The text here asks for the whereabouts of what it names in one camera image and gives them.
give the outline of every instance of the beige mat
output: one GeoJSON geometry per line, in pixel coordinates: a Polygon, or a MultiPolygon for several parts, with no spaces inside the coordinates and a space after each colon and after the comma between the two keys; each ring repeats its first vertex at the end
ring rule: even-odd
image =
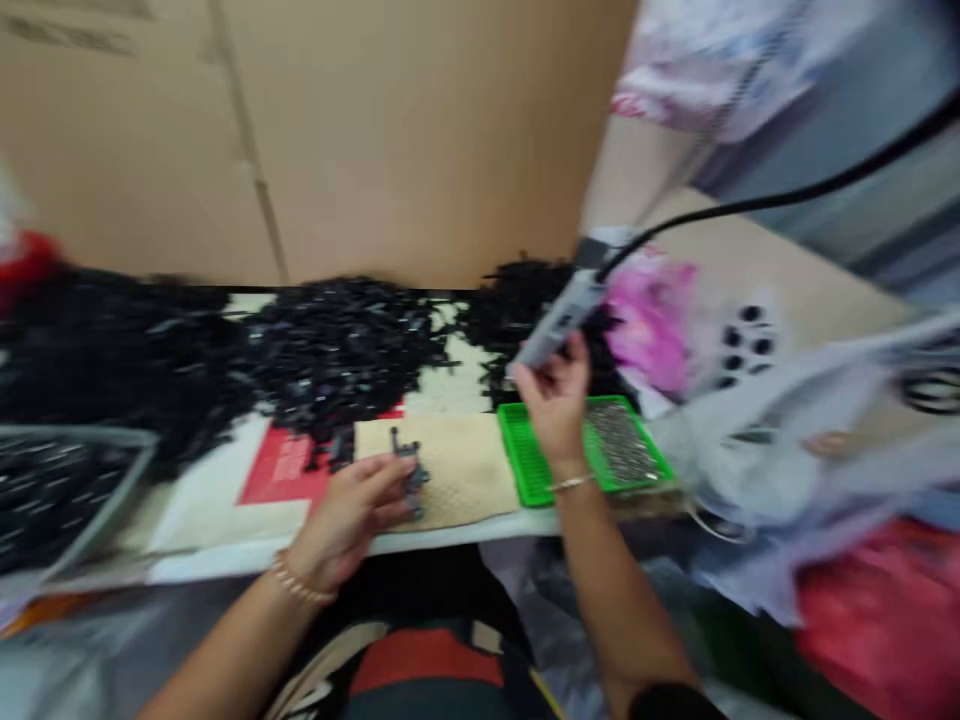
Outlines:
{"type": "Polygon", "coordinates": [[[390,428],[400,442],[420,441],[420,461],[430,471],[424,486],[424,518],[396,532],[456,527],[520,509],[513,472],[497,416],[434,415],[356,424],[356,457],[390,452],[390,428]]]}

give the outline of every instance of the hand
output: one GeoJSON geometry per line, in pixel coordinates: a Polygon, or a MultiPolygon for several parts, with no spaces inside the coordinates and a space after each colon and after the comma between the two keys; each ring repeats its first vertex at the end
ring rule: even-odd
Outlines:
{"type": "Polygon", "coordinates": [[[323,592],[333,592],[349,580],[366,558],[374,535],[410,515],[403,483],[416,464],[416,458],[384,453],[334,475],[287,551],[290,570],[323,592]]]}
{"type": "Polygon", "coordinates": [[[539,373],[525,365],[514,370],[514,380],[530,413],[540,450],[558,481],[589,471],[583,452],[583,421],[590,385],[590,354],[579,330],[567,339],[567,352],[569,360],[554,355],[539,373]]]}

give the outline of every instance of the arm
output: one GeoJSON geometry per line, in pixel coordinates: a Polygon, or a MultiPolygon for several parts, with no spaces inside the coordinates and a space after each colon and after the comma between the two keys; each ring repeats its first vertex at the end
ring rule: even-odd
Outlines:
{"type": "MultiPolygon", "coordinates": [[[[379,530],[409,514],[403,479],[415,464],[378,455],[341,470],[287,553],[289,569],[310,587],[336,589],[356,572],[379,530]]],[[[264,573],[233,604],[140,720],[244,720],[270,699],[320,609],[264,573]]]]}
{"type": "MultiPolygon", "coordinates": [[[[554,356],[539,375],[516,370],[517,387],[558,482],[590,474],[582,436],[590,367],[580,333],[571,336],[568,349],[569,361],[554,356]]],[[[556,500],[580,613],[612,717],[626,720],[637,694],[656,683],[699,689],[670,617],[627,549],[601,490],[588,482],[560,491],[556,500]]]]}

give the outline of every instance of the beaded bracelet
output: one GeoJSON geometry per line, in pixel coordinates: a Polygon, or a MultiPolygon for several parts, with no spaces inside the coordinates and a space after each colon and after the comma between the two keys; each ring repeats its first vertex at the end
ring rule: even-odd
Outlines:
{"type": "Polygon", "coordinates": [[[314,590],[306,582],[301,580],[287,565],[287,550],[277,550],[273,556],[273,565],[270,566],[270,572],[280,583],[280,587],[293,595],[297,600],[310,603],[311,605],[326,606],[337,599],[336,592],[322,592],[314,590]]]}

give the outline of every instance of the right hand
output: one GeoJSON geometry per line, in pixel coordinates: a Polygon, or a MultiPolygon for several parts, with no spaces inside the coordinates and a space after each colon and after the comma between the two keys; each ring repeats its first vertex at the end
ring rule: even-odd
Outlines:
{"type": "Polygon", "coordinates": [[[558,482],[589,472],[583,452],[583,421],[590,353],[579,330],[567,339],[567,352],[569,360],[554,355],[537,373],[526,365],[514,369],[517,390],[530,413],[540,451],[558,482]]]}

